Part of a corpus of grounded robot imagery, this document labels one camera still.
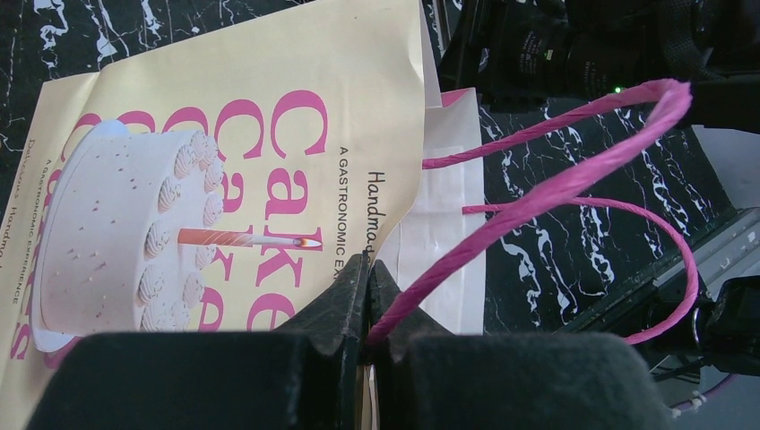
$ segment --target black equipment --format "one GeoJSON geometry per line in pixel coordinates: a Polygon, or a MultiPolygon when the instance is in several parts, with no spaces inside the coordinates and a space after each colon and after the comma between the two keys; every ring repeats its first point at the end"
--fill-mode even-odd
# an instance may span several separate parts
{"type": "Polygon", "coordinates": [[[463,0],[438,75],[442,90],[476,87],[513,113],[676,78],[694,95],[681,125],[760,133],[760,2],[463,0]]]}
{"type": "Polygon", "coordinates": [[[86,338],[28,428],[367,428],[369,364],[380,429],[669,428],[643,360],[611,335],[453,336],[418,309],[361,351],[399,293],[382,262],[355,255],[275,331],[86,338]]]}

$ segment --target white cake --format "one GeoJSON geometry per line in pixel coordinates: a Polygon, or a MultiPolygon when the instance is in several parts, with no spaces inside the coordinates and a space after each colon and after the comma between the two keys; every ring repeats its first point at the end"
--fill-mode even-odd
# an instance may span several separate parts
{"type": "Polygon", "coordinates": [[[221,216],[217,144],[202,132],[91,139],[48,210],[36,274],[44,325],[76,336],[183,330],[215,248],[178,244],[177,233],[221,216]]]}

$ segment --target white paper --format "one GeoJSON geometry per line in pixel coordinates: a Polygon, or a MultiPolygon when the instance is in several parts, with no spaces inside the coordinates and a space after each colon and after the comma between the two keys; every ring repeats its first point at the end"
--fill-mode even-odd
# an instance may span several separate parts
{"type": "MultiPolygon", "coordinates": [[[[448,93],[443,99],[445,107],[426,110],[426,158],[480,145],[475,91],[448,93]]],[[[402,290],[408,288],[436,260],[485,223],[483,214],[462,215],[462,206],[482,203],[482,160],[423,171],[417,200],[386,239],[377,258],[383,260],[402,290]]],[[[420,308],[453,333],[482,333],[485,271],[486,256],[481,254],[439,286],[420,308]]]]}

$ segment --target paper bag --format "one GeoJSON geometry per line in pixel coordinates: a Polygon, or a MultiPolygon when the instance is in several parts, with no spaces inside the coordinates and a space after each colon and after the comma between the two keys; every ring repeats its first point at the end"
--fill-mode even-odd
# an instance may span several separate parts
{"type": "MultiPolygon", "coordinates": [[[[439,108],[425,111],[424,158],[438,158],[479,146],[475,90],[445,93],[439,108]]],[[[485,222],[483,214],[462,215],[462,207],[483,204],[480,159],[425,170],[409,213],[385,240],[382,260],[402,290],[485,222]]],[[[486,255],[481,254],[445,280],[420,308],[456,334],[483,332],[486,255]]]]}
{"type": "Polygon", "coordinates": [[[418,188],[422,34],[414,0],[321,0],[45,84],[0,227],[3,428],[83,334],[269,330],[374,254],[418,188]]]}

